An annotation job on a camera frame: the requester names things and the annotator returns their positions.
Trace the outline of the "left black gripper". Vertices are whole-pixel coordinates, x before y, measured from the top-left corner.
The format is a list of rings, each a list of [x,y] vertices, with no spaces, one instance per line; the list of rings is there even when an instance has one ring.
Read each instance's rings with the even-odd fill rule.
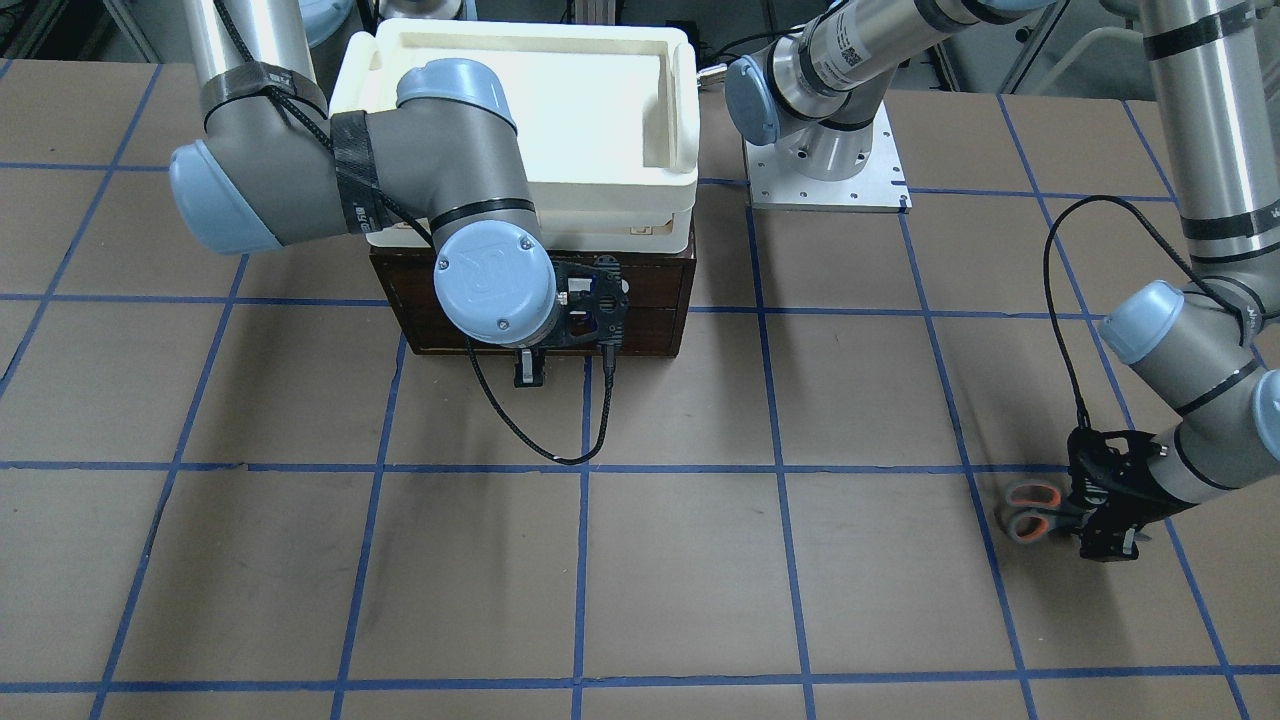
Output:
[[[1085,510],[1083,523],[1071,532],[1082,559],[1138,560],[1140,543],[1151,541],[1146,524],[1171,512],[1171,496],[1149,471],[1149,459],[1162,451],[1156,436],[1142,430],[1071,430],[1068,500]]]

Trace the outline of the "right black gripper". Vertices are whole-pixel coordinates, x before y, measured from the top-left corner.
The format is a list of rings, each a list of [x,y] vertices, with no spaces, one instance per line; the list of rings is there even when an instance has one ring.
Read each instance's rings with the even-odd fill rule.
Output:
[[[570,348],[593,343],[621,350],[628,310],[627,283],[620,261],[599,256],[590,265],[554,260],[556,296],[553,325],[540,341],[541,348],[515,351],[513,386],[543,387],[547,354],[543,348]]]

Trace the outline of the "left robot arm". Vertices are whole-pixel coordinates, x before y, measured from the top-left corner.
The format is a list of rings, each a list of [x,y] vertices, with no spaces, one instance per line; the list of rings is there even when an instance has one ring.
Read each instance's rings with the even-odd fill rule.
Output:
[[[776,146],[813,179],[856,174],[896,67],[1038,1],[832,1],[800,29],[733,60],[724,100],[742,138]],[[1023,480],[1004,532],[1029,544],[1071,536],[1084,559],[1138,557],[1146,527],[1277,474],[1277,373],[1253,355],[1277,316],[1277,168],[1257,61],[1254,1],[1139,1],[1188,258],[1098,327],[1179,423],[1161,434],[1093,428],[1073,391],[1070,486]]]

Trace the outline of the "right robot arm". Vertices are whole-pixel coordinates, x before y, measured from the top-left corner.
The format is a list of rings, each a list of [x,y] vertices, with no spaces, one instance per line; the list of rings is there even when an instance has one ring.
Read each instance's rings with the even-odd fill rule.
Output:
[[[187,1],[204,137],[169,178],[192,234],[241,255],[404,222],[435,252],[433,287],[475,342],[540,380],[549,348],[595,345],[612,374],[628,300],[620,264],[554,261],[541,243],[517,127],[497,74],[438,59],[385,111],[332,113],[292,1]]]

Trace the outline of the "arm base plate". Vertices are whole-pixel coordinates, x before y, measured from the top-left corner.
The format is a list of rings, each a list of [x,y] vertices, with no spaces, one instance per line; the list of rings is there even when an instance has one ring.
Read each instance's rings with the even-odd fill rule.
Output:
[[[888,113],[869,126],[812,126],[771,146],[744,145],[751,205],[783,211],[906,213],[913,201]]]

